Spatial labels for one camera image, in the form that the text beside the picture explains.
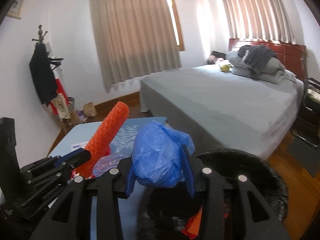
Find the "orange bubble wrap sheet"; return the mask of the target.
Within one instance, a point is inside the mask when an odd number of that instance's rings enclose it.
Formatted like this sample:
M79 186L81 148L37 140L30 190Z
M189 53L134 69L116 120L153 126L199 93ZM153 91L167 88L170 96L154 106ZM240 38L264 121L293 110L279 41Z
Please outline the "orange bubble wrap sheet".
M84 178L92 176L95 164L101 157L110 154L109 144L129 117L129 113L128 105L121 101L117 102L85 146L85 150L88 150L91 154L90 160L77 167L75 174L79 174Z

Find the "blue plastic bag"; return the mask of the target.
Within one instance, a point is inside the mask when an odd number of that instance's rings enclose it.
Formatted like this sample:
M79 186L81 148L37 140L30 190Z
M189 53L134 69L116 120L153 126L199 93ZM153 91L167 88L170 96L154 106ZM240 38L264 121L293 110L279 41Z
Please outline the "blue plastic bag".
M127 194L135 182L142 186L173 188L183 179L180 151L183 146L192 154L195 146L191 136L158 121L151 121L129 133L114 138L120 149L132 147L132 166L127 175Z

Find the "black trash bin bag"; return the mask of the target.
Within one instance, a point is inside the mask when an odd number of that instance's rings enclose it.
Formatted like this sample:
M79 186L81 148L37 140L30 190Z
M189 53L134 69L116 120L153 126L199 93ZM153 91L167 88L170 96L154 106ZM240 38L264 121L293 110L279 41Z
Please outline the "black trash bin bag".
M191 196L184 182L145 189L137 239L289 239L287 185L267 162L234 149L197 159L212 171L207 191Z

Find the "wooden coat rack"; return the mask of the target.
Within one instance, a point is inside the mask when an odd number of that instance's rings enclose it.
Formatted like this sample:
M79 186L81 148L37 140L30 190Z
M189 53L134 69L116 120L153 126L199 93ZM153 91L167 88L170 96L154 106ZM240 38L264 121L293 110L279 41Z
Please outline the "wooden coat rack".
M43 31L42 30L42 25L39 25L38 26L38 31L37 31L37 34L38 34L38 38L33 38L32 41L36 43L42 43L45 45L46 47L46 51L47 51L47 55L48 55L48 59L50 61L50 67L51 67L51 70L56 70L57 72L61 69L61 63L62 61L64 60L63 58L61 57L52 57L50 55L50 51L49 51L49 48L48 46L44 43L44 37L46 36L47 32L46 31ZM60 122L60 126L61 126L61 129L67 133L71 127L73 126L73 123L72 123L72 114L70 115L71 117L69 119L63 119L63 120L60 120L59 117L57 115L55 115L57 117L57 119L59 120Z

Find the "beige tote bag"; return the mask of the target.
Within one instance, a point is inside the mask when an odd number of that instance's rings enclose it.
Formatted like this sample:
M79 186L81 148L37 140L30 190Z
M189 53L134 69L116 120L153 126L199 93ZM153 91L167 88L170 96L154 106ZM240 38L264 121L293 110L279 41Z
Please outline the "beige tote bag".
M66 99L62 93L59 93L57 97L51 101L51 103L55 107L60 120L69 119L71 117Z

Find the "grey sheeted bed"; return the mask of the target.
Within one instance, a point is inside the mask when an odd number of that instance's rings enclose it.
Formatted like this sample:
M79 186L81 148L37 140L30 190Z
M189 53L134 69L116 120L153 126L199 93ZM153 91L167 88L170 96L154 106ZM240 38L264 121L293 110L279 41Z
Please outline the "grey sheeted bed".
M300 80L274 85L205 65L143 78L140 106L189 134L195 153L232 148L267 159L295 121L303 89Z

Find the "grey pillow stack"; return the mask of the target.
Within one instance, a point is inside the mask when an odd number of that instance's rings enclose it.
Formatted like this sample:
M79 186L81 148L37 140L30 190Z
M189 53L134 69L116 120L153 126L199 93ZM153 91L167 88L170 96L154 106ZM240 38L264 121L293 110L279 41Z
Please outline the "grey pillow stack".
M272 57L262 70L251 69L244 65L237 51L230 51L226 59L233 66L232 74L247 77L254 80L266 81L275 85L280 84L285 78L290 77L284 65Z

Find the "yellow plush toy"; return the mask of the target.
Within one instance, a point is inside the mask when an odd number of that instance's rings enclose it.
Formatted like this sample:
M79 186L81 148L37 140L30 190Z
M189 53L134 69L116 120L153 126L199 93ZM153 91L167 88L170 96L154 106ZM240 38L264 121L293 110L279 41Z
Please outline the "yellow plush toy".
M233 66L231 66L230 64L224 64L222 66L220 66L220 71L223 73L229 73L232 71Z

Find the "beige left curtain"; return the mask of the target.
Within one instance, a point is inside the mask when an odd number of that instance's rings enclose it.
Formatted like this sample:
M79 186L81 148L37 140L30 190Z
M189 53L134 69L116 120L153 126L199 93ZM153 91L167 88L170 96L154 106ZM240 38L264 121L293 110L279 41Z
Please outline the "beige left curtain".
M107 92L182 66L167 0L89 0L89 6Z

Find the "beige curtain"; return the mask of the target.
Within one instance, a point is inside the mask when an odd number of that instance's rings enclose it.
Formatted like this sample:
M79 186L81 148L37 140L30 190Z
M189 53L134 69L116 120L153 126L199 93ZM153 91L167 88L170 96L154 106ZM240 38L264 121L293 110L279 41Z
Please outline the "beige curtain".
M89 6L107 92L182 66L167 0L89 0Z
M295 44L282 0L222 0L231 38Z

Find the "dark grey folded blanket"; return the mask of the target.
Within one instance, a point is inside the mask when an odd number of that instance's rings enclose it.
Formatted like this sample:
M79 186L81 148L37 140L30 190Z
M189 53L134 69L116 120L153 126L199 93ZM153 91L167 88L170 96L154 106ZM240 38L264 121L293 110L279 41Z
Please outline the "dark grey folded blanket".
M264 45L245 45L238 50L242 64L249 69L252 76L259 75L270 59L277 58L276 53Z

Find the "red wooden headboard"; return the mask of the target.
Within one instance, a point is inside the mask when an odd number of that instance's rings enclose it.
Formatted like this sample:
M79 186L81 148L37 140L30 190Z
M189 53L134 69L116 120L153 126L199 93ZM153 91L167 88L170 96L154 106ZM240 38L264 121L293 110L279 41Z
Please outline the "red wooden headboard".
M278 60L288 69L293 72L296 77L305 81L308 78L306 67L306 46L299 44L283 43L277 41L264 41L260 39L229 39L229 51L239 50L244 45L264 45L272 49Z

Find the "black bag on nightstand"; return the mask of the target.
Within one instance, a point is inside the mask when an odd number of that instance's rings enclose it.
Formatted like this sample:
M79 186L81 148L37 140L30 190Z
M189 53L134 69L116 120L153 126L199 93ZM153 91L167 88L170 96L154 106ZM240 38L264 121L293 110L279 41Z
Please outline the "black bag on nightstand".
M211 56L215 56L218 59L224 59L224 60L226 59L226 54L218 51L212 51Z

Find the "beige right curtain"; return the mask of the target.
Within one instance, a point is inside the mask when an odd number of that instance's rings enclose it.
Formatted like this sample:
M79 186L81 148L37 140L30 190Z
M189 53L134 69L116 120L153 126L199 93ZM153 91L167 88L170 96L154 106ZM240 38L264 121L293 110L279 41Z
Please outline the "beige right curtain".
M282 0L222 0L231 38L295 44Z

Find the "framed wall picture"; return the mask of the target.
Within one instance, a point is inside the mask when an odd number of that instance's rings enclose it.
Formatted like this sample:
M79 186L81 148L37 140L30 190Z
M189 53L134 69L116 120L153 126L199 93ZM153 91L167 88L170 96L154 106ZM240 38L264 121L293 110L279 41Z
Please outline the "framed wall picture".
M7 13L7 17L15 18L17 20L21 19L21 11L23 7L24 0L16 0L11 6L10 10Z

